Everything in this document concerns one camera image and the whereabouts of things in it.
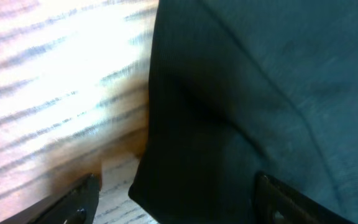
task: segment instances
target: wood grain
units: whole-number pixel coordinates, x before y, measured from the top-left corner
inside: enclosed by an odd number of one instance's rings
[[[147,139],[157,6],[0,0],[0,221],[94,172],[94,223],[155,223],[127,190]]]

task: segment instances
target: wooden surface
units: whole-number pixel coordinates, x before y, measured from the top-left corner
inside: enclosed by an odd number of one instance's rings
[[[147,139],[157,5],[0,0],[0,221],[94,172],[94,223],[155,223],[127,190]]]

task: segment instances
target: cloth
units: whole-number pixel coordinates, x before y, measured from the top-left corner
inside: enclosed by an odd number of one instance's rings
[[[254,223],[257,171],[358,223],[358,1],[161,0],[146,152],[160,223]]]

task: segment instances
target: dark fabric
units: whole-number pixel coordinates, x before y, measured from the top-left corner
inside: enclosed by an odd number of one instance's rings
[[[146,152],[160,223],[254,223],[258,170],[358,223],[358,0],[160,0]]]

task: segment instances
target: black object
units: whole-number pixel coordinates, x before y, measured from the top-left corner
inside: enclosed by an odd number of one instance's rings
[[[258,173],[254,209],[261,224],[351,224],[276,178]]]
[[[129,196],[160,223],[255,223],[270,174],[358,223],[358,0],[160,0]]]
[[[87,174],[0,224],[92,224],[99,203],[99,180]]]

